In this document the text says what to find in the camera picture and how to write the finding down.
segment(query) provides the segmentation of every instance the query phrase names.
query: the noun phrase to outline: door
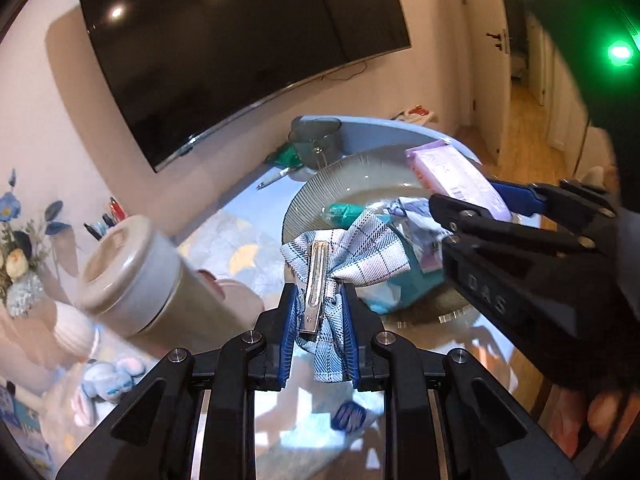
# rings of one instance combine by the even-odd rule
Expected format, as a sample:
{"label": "door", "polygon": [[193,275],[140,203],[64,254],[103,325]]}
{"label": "door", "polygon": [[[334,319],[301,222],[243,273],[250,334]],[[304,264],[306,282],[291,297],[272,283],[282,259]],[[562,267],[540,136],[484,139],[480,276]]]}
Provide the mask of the door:
{"label": "door", "polygon": [[509,127],[511,60],[502,0],[463,0],[471,42],[474,124],[500,164]]}
{"label": "door", "polygon": [[529,91],[542,106],[545,103],[545,34],[533,14],[525,15],[529,43]]}

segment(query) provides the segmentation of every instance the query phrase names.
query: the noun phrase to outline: wooden floor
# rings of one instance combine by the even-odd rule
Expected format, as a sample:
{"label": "wooden floor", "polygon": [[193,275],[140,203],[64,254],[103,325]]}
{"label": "wooden floor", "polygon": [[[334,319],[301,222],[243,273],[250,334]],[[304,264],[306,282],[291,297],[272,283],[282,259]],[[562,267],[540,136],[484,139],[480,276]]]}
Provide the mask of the wooden floor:
{"label": "wooden floor", "polygon": [[[518,82],[511,86],[509,133],[500,166],[489,154],[475,127],[460,128],[456,138],[466,144],[482,164],[488,166],[490,172],[500,180],[520,184],[545,182],[557,185],[561,178],[570,177],[562,152],[546,143],[545,109],[533,98],[529,89]],[[555,224],[546,218],[543,219],[542,227],[556,228]],[[518,377],[518,388],[514,397],[524,408],[531,410],[542,385],[542,375],[519,351],[514,352],[510,365]]]}
{"label": "wooden floor", "polygon": [[570,176],[562,152],[546,143],[546,111],[518,82],[511,86],[509,133],[500,166],[489,154],[478,130],[463,126],[456,138],[466,144],[500,180],[528,184],[545,182],[558,184]]}

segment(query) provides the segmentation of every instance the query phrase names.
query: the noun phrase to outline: red object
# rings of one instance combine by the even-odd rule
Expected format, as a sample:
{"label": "red object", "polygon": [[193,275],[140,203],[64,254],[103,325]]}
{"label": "red object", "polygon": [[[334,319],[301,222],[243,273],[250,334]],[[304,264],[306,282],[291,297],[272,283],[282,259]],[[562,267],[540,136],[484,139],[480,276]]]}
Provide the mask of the red object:
{"label": "red object", "polygon": [[124,209],[120,207],[120,204],[116,202],[116,199],[114,199],[113,196],[111,197],[110,207],[111,207],[111,213],[113,214],[113,217],[116,219],[117,222],[122,222],[127,217],[127,214],[124,212]]}
{"label": "red object", "polygon": [[407,115],[411,114],[427,116],[429,115],[429,111],[422,108],[422,105],[417,105],[417,107],[411,108],[411,110],[407,110]]}

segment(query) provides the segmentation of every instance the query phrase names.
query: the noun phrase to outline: beige thermos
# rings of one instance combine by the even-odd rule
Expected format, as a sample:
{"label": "beige thermos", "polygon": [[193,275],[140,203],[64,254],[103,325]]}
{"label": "beige thermos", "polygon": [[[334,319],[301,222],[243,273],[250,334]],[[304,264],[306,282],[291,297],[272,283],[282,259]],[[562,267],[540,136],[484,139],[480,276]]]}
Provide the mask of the beige thermos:
{"label": "beige thermos", "polygon": [[173,348],[220,348],[254,327],[255,316],[225,303],[148,218],[110,229],[79,280],[79,307],[156,357]]}

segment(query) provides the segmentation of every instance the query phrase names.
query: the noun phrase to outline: blue artificial flower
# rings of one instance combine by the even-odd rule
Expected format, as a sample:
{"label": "blue artificial flower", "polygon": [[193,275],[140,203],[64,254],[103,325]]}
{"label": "blue artificial flower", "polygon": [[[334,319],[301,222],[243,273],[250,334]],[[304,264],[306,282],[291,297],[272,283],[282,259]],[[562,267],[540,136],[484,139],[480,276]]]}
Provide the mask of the blue artificial flower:
{"label": "blue artificial flower", "polygon": [[7,191],[0,197],[0,222],[8,222],[20,216],[20,202],[13,193]]}

